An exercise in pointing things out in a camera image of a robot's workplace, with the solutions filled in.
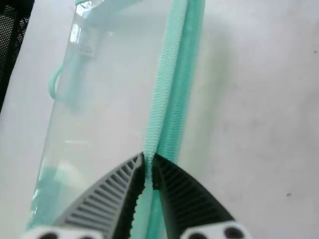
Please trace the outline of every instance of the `gray ridged grip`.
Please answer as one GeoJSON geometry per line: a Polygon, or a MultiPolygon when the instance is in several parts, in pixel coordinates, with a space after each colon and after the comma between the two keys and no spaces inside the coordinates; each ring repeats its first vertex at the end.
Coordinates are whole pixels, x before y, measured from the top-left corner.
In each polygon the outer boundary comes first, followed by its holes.
{"type": "Polygon", "coordinates": [[[140,153],[91,186],[54,225],[102,231],[104,239],[129,238],[144,182],[144,156],[140,153]]]}

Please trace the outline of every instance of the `plastic sheet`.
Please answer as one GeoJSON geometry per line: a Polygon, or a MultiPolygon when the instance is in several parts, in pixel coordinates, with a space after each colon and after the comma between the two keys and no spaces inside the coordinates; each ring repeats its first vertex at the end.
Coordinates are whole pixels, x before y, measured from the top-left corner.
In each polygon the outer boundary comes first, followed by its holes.
{"type": "Polygon", "coordinates": [[[79,4],[56,90],[28,228],[143,150],[170,1],[79,4]]]}

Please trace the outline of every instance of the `mint green zipper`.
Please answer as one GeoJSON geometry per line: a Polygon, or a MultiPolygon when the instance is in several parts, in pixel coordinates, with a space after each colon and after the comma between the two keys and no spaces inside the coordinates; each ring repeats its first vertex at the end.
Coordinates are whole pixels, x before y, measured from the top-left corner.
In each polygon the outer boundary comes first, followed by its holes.
{"type": "Polygon", "coordinates": [[[140,196],[131,238],[163,236],[160,194],[152,188],[155,153],[177,161],[197,55],[204,0],[173,0],[168,16],[145,143],[146,188],[140,196]]]}

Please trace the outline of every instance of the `black mesh chair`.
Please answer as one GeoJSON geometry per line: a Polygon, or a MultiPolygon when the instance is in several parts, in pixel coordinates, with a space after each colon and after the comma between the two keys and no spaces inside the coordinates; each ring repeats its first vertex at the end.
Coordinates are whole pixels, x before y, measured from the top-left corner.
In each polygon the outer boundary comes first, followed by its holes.
{"type": "Polygon", "coordinates": [[[34,0],[0,0],[0,111],[34,0]]]}

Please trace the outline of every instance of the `white background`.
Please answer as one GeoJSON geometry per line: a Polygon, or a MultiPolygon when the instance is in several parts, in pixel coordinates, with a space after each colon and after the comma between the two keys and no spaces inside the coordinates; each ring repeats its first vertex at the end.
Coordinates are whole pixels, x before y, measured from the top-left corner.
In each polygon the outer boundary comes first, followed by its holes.
{"type": "MultiPolygon", "coordinates": [[[[3,238],[28,220],[53,105],[47,79],[74,9],[72,0],[36,0],[11,76],[0,115],[3,238]]],[[[181,158],[209,162],[182,166],[204,170],[201,182],[256,238],[318,237],[318,9],[316,0],[206,2],[187,127],[210,130],[188,130],[181,158]]]]}

